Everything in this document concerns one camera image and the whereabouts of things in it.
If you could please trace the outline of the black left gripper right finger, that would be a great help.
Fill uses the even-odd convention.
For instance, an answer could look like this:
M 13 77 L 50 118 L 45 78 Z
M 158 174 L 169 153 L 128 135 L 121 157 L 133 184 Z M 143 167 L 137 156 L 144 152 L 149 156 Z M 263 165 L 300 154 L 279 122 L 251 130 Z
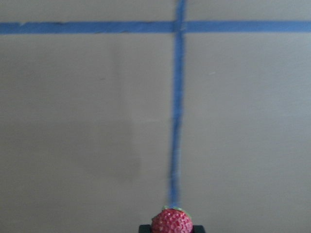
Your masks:
M 203 225 L 193 225 L 192 233 L 205 233 L 205 228 Z

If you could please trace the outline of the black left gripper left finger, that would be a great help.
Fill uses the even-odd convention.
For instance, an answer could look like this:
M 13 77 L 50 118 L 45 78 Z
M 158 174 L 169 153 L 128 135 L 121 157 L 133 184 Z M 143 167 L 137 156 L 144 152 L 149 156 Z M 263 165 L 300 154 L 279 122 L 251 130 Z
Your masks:
M 152 228 L 149 224 L 139 225 L 138 233 L 151 233 Z

